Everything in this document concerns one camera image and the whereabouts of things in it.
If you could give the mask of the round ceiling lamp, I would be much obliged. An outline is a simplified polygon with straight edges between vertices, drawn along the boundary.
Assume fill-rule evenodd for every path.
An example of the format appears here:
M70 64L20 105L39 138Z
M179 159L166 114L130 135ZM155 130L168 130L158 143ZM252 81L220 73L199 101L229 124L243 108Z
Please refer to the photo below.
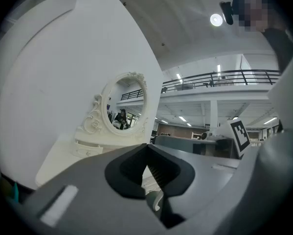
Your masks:
M223 18L219 14L212 14L210 16L210 22L213 26L219 27L223 24Z

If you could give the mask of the black balcony railing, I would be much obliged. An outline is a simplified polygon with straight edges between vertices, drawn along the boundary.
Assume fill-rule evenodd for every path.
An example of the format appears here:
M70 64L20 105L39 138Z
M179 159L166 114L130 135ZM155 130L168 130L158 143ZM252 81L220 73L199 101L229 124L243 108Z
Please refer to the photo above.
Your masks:
M277 70L226 70L181 77L163 82L162 93L214 88L219 86L274 85L281 72Z

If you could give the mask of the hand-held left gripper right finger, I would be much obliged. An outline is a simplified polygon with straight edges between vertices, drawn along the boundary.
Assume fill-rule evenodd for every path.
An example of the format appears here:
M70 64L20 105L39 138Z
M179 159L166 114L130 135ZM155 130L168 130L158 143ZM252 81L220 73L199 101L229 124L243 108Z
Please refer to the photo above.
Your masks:
M163 192L160 221L172 228L209 203L229 182L237 159L148 145L147 166Z

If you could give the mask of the teal sheet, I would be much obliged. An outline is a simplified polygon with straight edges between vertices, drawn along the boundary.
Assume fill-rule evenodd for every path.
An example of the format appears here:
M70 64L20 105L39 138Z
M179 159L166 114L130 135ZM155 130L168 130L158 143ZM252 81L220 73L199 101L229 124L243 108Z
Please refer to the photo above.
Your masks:
M13 187L12 187L12 198L15 202L19 202L19 189L18 189L18 184L15 182Z

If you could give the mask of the cream carved oval mirror stand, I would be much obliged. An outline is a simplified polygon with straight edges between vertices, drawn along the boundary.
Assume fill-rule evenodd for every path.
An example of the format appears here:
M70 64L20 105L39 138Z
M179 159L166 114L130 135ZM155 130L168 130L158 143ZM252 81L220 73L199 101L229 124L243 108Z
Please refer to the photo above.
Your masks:
M128 130L115 128L108 118L107 104L108 96L116 82L121 79L132 79L136 81L142 89L144 105L140 120ZM146 129L151 108L148 103L147 83L144 75L137 72L127 72L120 74L114 80L106 84L101 94L94 96L93 109L83 120L75 132L75 140L86 145L111 145L115 147L131 146L147 143Z

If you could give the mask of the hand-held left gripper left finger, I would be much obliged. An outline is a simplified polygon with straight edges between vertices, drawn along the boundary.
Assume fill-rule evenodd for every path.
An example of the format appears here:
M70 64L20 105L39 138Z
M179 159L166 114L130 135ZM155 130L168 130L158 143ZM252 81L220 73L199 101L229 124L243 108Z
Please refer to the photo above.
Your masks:
M160 235L166 227L149 208L144 189L120 165L145 144L84 158L39 187L24 203L37 235Z

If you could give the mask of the small cream drawer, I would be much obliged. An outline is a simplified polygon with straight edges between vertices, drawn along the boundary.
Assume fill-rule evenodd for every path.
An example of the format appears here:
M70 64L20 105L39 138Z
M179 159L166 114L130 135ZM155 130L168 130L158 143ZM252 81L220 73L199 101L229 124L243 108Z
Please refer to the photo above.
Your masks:
M83 141L75 141L73 143L73 147L71 149L72 155L79 158L87 158L96 155L100 155L103 153L103 147L98 144L83 142Z

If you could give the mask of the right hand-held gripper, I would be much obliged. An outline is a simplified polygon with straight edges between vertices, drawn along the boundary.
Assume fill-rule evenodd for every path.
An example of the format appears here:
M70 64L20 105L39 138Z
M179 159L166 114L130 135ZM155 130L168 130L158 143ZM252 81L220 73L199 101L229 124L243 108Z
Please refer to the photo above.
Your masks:
M293 129L260 148L246 180L237 171L221 193L176 235L293 234Z

